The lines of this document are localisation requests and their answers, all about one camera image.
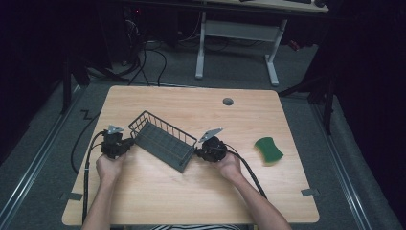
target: forearm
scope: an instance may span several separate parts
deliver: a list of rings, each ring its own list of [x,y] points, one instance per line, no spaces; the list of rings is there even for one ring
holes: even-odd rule
[[[283,215],[263,197],[243,176],[232,183],[241,193],[259,230],[291,229]]]
[[[115,182],[101,182],[95,200],[90,207],[83,230],[110,229],[110,207]]]

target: human arm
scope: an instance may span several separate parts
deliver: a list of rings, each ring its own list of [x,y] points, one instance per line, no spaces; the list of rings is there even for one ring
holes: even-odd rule
[[[236,156],[227,152],[221,161],[213,163],[213,165],[237,188],[259,229],[291,229],[279,210],[242,175],[240,162]]]
[[[126,153],[112,160],[103,154],[96,162],[100,185],[81,229],[110,229],[110,208]]]

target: white desk frame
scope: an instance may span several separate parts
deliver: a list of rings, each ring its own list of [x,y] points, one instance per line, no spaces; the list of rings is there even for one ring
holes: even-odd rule
[[[197,54],[196,75],[197,79],[203,78],[204,68],[204,41],[206,35],[223,36],[230,38],[260,40],[273,42],[269,55],[265,55],[269,78],[273,86],[278,86],[278,76],[275,71],[274,58],[281,43],[287,20],[283,20],[279,27],[242,24],[225,21],[206,20],[206,13],[202,13],[200,29],[200,47]]]

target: wire basket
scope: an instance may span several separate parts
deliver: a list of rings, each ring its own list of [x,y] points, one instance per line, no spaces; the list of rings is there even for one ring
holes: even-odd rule
[[[144,111],[129,126],[135,143],[179,172],[192,158],[196,138]]]

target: green sponge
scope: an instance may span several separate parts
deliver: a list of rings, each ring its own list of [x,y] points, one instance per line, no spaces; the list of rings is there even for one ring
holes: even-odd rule
[[[274,165],[283,157],[283,153],[275,146],[272,137],[260,138],[254,145],[262,154],[265,166]]]

